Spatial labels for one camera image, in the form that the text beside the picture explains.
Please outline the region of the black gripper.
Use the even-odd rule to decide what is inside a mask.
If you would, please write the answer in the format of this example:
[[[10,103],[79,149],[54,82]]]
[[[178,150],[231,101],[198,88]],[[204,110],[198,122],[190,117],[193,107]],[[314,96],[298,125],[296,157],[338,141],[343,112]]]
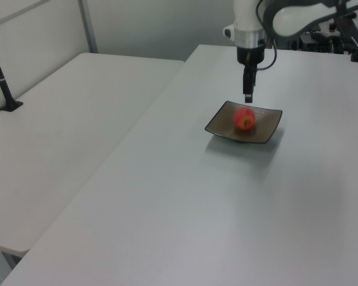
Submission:
[[[246,103],[253,102],[253,90],[256,85],[257,68],[264,60],[265,46],[256,48],[237,47],[237,61],[244,66],[243,94]]]

